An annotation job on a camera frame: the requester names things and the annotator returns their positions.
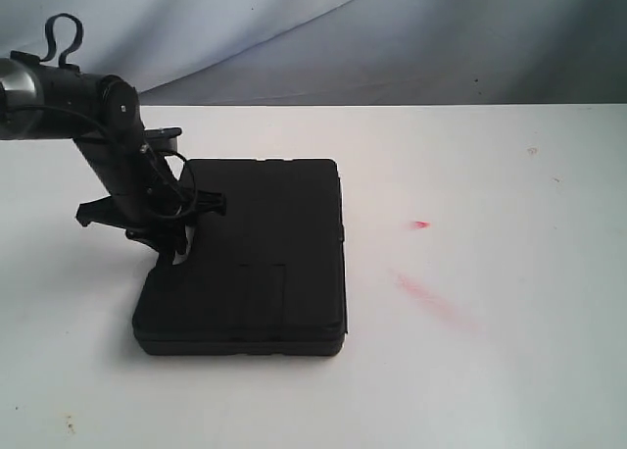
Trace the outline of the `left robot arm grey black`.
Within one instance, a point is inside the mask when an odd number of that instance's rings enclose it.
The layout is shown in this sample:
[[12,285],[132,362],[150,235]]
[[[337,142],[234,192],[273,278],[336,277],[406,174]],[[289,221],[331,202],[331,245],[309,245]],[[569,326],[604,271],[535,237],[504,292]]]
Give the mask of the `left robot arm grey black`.
[[107,191],[81,204],[75,218],[120,228],[128,239],[175,260],[188,254],[200,215],[225,211],[223,195],[200,188],[188,161],[183,182],[167,158],[179,158],[179,127],[148,129],[136,89],[117,75],[82,72],[68,57],[83,42],[81,20],[72,43],[57,49],[54,26],[44,25],[47,53],[14,50],[1,61],[1,137],[4,140],[71,140]]

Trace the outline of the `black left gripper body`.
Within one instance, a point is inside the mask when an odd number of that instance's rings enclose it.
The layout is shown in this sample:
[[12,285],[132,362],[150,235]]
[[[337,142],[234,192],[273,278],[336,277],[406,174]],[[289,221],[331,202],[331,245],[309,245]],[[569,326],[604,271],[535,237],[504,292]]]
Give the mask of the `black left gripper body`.
[[192,226],[206,213],[223,215],[225,196],[200,188],[200,177],[177,151],[155,151],[144,134],[129,141],[103,135],[74,141],[109,195],[83,203],[77,221],[120,228],[128,239],[141,235],[172,238],[179,227]]

